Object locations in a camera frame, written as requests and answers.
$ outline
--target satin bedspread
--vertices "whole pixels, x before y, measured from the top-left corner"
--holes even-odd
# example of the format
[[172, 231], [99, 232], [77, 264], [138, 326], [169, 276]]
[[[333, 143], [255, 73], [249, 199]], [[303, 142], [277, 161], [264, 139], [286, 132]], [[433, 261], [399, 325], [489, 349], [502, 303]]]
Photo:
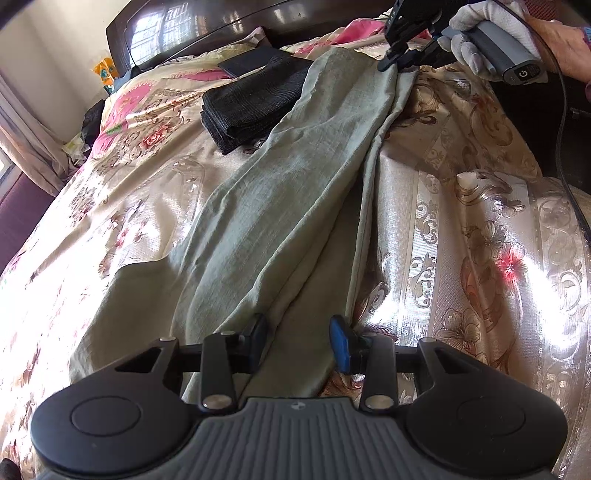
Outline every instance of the satin bedspread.
[[[342, 33], [290, 51], [317, 58]], [[215, 65], [259, 40], [159, 67], [109, 98], [90, 160], [0, 277], [0, 440], [25, 480], [31, 415], [69, 383], [70, 354], [114, 272], [165, 256], [259, 147], [222, 157], [199, 120], [203, 92], [229, 81]], [[386, 49], [380, 34], [344, 46]], [[560, 184], [541, 178], [489, 86], [454, 66], [423, 68], [382, 147], [376, 198], [356, 327], [402, 345], [435, 336], [547, 394], [570, 429], [555, 473], [585, 478], [591, 258]], [[411, 401], [412, 379], [400, 385]], [[333, 374], [321, 394], [355, 400], [361, 388]]]

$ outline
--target curtain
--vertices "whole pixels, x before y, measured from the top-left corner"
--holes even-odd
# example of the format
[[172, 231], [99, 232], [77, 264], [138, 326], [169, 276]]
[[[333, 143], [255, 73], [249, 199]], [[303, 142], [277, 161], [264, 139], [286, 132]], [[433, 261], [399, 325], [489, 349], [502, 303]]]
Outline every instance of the curtain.
[[0, 76], [0, 148], [38, 187], [57, 196], [69, 159], [55, 135], [24, 107]]

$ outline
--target wooden headboard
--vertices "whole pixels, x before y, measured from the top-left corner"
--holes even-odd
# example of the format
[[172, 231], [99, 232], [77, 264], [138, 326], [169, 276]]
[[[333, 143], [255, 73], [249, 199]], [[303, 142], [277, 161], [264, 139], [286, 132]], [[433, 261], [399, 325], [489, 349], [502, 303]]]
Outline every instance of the wooden headboard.
[[360, 17], [376, 17], [393, 0], [131, 0], [107, 27], [122, 74], [169, 58], [199, 55], [264, 27], [281, 47], [328, 33]]

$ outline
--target window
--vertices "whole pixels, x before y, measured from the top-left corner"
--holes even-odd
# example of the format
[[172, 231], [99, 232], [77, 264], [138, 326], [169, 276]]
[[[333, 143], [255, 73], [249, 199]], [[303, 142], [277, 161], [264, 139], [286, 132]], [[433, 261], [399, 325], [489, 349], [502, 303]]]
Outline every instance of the window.
[[12, 162], [8, 158], [8, 156], [0, 150], [0, 181], [4, 178], [4, 175], [10, 171], [12, 168]]

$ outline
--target white glove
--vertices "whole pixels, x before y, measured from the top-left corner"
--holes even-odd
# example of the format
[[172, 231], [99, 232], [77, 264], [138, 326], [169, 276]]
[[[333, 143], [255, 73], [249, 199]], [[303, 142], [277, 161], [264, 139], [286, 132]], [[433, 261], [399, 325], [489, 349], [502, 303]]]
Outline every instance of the white glove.
[[[524, 14], [529, 14], [525, 5], [518, 0], [502, 0], [502, 2], [521, 18], [524, 17]], [[464, 5], [451, 18], [449, 26], [454, 30], [466, 31], [477, 26], [483, 20], [489, 20], [498, 27], [501, 27], [521, 43], [535, 58], [541, 60], [540, 52], [538, 52], [535, 46], [530, 31], [509, 12], [505, 11], [492, 0]], [[454, 35], [453, 38], [440, 37], [437, 41], [441, 48], [451, 51], [456, 56], [457, 61], [469, 67], [475, 75], [486, 80], [501, 80], [495, 68], [465, 35]]]

